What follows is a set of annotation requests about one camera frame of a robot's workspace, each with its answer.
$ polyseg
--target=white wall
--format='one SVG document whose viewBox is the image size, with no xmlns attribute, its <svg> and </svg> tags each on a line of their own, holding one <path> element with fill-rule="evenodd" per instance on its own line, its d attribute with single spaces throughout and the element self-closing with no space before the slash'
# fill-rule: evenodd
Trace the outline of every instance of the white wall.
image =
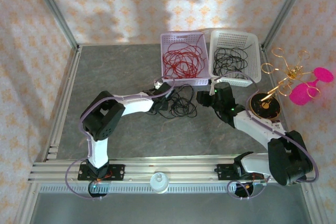
<svg viewBox="0 0 336 224">
<path fill-rule="evenodd" d="M 0 0 L 0 216 L 13 223 L 47 142 L 70 46 L 44 0 Z"/>
<path fill-rule="evenodd" d="M 310 59 L 301 63 L 306 72 L 325 67 L 336 77 L 335 0 L 297 0 L 272 46 L 283 48 L 291 64 L 298 60 L 297 51 L 305 49 L 311 54 Z M 268 58 L 271 63 L 284 67 L 271 52 Z M 308 151 L 318 164 L 319 191 L 329 221 L 336 223 L 336 80 L 319 82 L 317 87 L 322 92 L 320 98 L 305 106 L 294 105 L 283 98 L 283 110 L 289 127 L 302 133 Z"/>
<path fill-rule="evenodd" d="M 56 0 L 79 44 L 159 43 L 169 30 L 225 27 L 262 42 L 285 0 Z"/>
</svg>

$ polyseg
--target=red wire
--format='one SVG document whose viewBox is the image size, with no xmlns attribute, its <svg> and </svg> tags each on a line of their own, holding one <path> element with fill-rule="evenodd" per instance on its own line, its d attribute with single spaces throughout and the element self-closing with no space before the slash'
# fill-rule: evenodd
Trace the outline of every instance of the red wire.
<svg viewBox="0 0 336 224">
<path fill-rule="evenodd" d="M 169 45 L 167 52 L 162 56 L 164 64 L 164 75 L 171 75 L 177 79 L 197 78 L 205 67 L 205 59 L 202 58 L 202 49 L 196 45 L 192 46 L 185 42 L 175 42 Z M 175 44 L 185 44 L 184 48 L 170 50 Z"/>
</svg>

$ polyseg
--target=basket handle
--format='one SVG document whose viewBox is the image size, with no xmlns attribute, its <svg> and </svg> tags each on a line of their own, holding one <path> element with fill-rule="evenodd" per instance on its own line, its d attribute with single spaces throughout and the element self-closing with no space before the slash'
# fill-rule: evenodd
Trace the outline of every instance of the basket handle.
<svg viewBox="0 0 336 224">
<path fill-rule="evenodd" d="M 177 39 L 188 39 L 188 35 L 180 35 L 180 36 L 177 36 L 176 38 Z"/>
</svg>

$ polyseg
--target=white robotic arm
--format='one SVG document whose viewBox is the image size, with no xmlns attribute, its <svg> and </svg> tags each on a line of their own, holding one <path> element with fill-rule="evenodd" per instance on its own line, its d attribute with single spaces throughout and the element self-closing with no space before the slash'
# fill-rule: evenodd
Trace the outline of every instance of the white robotic arm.
<svg viewBox="0 0 336 224">
<path fill-rule="evenodd" d="M 123 98 L 119 95 L 111 95 L 108 91 L 102 91 L 86 108 L 83 114 L 94 107 L 83 120 L 83 128 L 90 135 L 89 145 L 92 147 L 87 164 L 97 178 L 104 176 L 108 169 L 108 137 L 113 133 L 121 117 L 136 112 L 167 110 L 167 100 L 173 92 L 169 89 L 171 87 L 167 83 L 156 83 L 155 88 L 128 96 L 125 100 L 108 100 L 99 103 L 99 101 L 108 97 Z M 167 94 L 157 97 L 157 95 L 163 93 Z"/>
<path fill-rule="evenodd" d="M 247 133 L 268 151 L 267 154 L 247 152 L 239 155 L 235 158 L 232 170 L 229 170 L 228 174 L 234 173 L 235 179 L 252 173 L 271 175 L 279 184 L 287 185 L 312 171 L 312 163 L 301 150 L 285 138 L 274 134 L 274 131 L 277 131 L 306 148 L 298 132 L 285 132 L 280 122 L 249 115 L 243 106 L 235 103 L 231 87 L 227 82 L 217 83 L 214 87 L 214 95 L 210 95 L 207 91 L 198 92 L 196 97 L 198 103 L 211 106 L 222 121 Z M 164 93 L 169 88 L 170 86 L 164 83 L 156 86 L 155 89 L 139 93 L 142 95 L 141 98 L 118 102 L 110 100 L 96 107 L 83 120 L 84 129 L 92 136 L 92 153 L 87 160 L 87 165 L 97 178 L 106 174 L 109 166 L 108 137 L 114 131 L 120 118 L 135 112 L 167 110 L 167 99 L 170 93 L 160 98 L 152 99 L 151 96 Z M 107 91 L 101 92 L 86 111 L 97 101 L 111 96 Z"/>
<path fill-rule="evenodd" d="M 144 92 L 140 92 L 139 94 L 136 94 L 136 95 L 139 95 L 139 96 L 141 95 L 145 98 L 134 98 L 134 99 L 119 101 L 119 103 L 122 104 L 125 108 L 121 116 L 136 113 L 136 112 L 147 112 L 151 109 L 151 107 L 154 104 L 154 101 L 150 99 L 148 94 Z M 91 145 L 92 145 L 92 153 L 91 153 L 91 157 L 89 157 L 89 162 L 95 168 L 99 169 L 100 167 L 102 167 L 109 161 L 109 158 L 107 155 L 108 137 L 100 141 L 95 141 L 92 137 Z"/>
<path fill-rule="evenodd" d="M 285 135 L 307 150 L 298 132 L 286 132 L 279 121 L 261 119 L 248 112 L 247 108 L 236 104 L 232 89 L 227 82 L 216 83 L 213 93 L 214 95 L 211 95 L 211 92 L 199 91 L 196 99 L 203 106 L 211 106 L 222 121 L 253 137 L 268 152 L 241 154 L 235 158 L 233 171 L 221 172 L 227 172 L 229 175 L 233 172 L 237 175 L 235 179 L 252 173 L 271 175 L 279 184 L 287 185 L 312 171 L 312 162 L 307 155 L 282 137 Z"/>
</svg>

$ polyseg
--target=pink fan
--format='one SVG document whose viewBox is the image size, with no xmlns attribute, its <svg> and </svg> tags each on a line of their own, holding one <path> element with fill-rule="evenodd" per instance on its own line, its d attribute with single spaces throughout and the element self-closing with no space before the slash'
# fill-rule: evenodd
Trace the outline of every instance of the pink fan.
<svg viewBox="0 0 336 224">
<path fill-rule="evenodd" d="M 305 105 L 320 93 L 316 88 L 318 81 L 331 82 L 334 79 L 334 75 L 325 68 L 315 68 L 313 73 L 317 78 L 315 81 L 297 85 L 289 95 L 289 99 L 296 105 Z"/>
</svg>

